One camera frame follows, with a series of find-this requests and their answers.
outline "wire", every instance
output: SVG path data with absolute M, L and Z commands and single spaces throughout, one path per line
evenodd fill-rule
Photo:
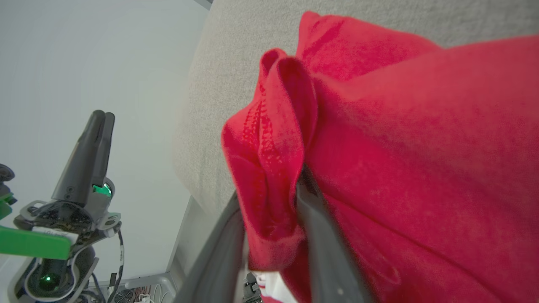
M 139 301 L 140 301 L 140 296 L 143 294 L 144 294 L 144 287 L 135 288 L 135 298 L 139 298 Z
M 116 283 L 114 284 L 114 289 L 112 290 L 112 293 L 110 294 L 110 297 L 108 297 L 107 303 L 111 303 L 114 299 L 114 296 L 116 296 L 116 292 L 118 291 L 118 287 L 120 287 L 120 281 L 122 280 L 122 274 L 123 274 L 123 238 L 122 238 L 122 231 L 118 229 L 118 238 L 120 239 L 120 269 L 118 270 L 118 279 L 116 280 Z
M 152 296 L 153 297 L 153 300 L 156 300 L 155 298 L 155 292 L 157 291 L 157 287 L 159 286 L 159 297 L 161 297 L 161 293 L 162 293 L 162 289 L 161 289 L 161 284 L 157 284 L 155 286 L 155 289 L 154 289 L 154 295 Z
M 106 299 L 105 299 L 105 296 L 103 295 L 103 292 L 101 291 L 101 287 L 99 287 L 98 279 L 95 276 L 95 273 L 92 273 L 92 278 L 94 278 L 95 288 L 98 289 L 98 293 L 101 296 L 101 302 L 105 303 Z
M 142 297 L 144 297 L 144 298 L 150 298 L 150 299 L 151 299 L 150 295 L 145 294 L 145 293 L 141 293 L 141 294 L 139 295 L 139 302 L 142 302 Z
M 79 299 L 81 300 L 80 303 L 88 303 L 88 299 L 86 299 L 86 297 L 83 296 L 82 294 L 79 296 Z
M 161 297 L 161 300 L 159 301 L 159 303 L 163 303 L 163 299 L 165 298 L 165 296 L 168 294 L 169 292 L 165 292 L 165 294 Z
M 87 296 L 89 296 L 90 298 L 92 299 L 95 299 L 97 302 L 99 303 L 105 303 L 105 301 L 101 301 L 101 298 L 98 297 L 98 295 L 96 295 L 94 292 L 91 292 L 91 291 L 81 291 L 80 292 L 81 295 L 85 294 Z

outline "red cloth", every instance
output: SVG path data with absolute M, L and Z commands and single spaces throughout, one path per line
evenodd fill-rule
M 382 302 L 539 299 L 539 36 L 441 49 L 304 14 L 222 144 L 250 267 L 310 301 L 302 164 Z

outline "green light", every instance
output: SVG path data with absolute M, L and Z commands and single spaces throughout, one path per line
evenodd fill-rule
M 60 287 L 60 276 L 55 273 L 47 273 L 39 279 L 39 288 L 46 292 L 54 292 Z
M 110 189 L 109 185 L 105 183 L 103 187 L 99 187 L 97 185 L 94 185 L 94 192 L 98 192 L 100 194 L 104 194 L 107 197 L 112 197 L 112 190 Z

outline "green part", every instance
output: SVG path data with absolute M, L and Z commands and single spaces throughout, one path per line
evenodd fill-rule
M 11 207 L 9 207 L 9 204 L 0 199 L 0 220 L 7 217 L 10 213 Z
M 67 260 L 71 249 L 67 238 L 3 226 L 0 226 L 0 243 L 0 253 L 45 259 Z
M 13 193 L 9 192 L 9 193 L 3 195 L 2 197 L 0 197 L 0 202 L 2 202 L 2 201 L 9 204 L 9 205 L 13 205 L 13 203 L 16 202 L 17 200 L 15 200 L 15 197 L 13 197 Z
M 39 279 L 39 288 L 52 292 L 60 287 L 61 276 L 55 273 L 49 273 Z
M 107 197 L 112 197 L 112 191 L 110 190 L 110 187 L 106 183 L 105 183 L 105 185 L 103 185 L 103 187 L 99 187 L 97 185 L 94 185 L 94 192 L 104 194 Z

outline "gray cushion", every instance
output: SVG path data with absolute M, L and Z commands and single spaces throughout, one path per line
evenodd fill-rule
M 455 46 L 539 31 L 538 0 L 215 0 L 189 73 L 189 100 L 178 117 L 174 165 L 209 214 L 234 186 L 220 146 L 225 121 L 252 99 L 260 56 L 294 54 L 306 10 L 349 15 Z

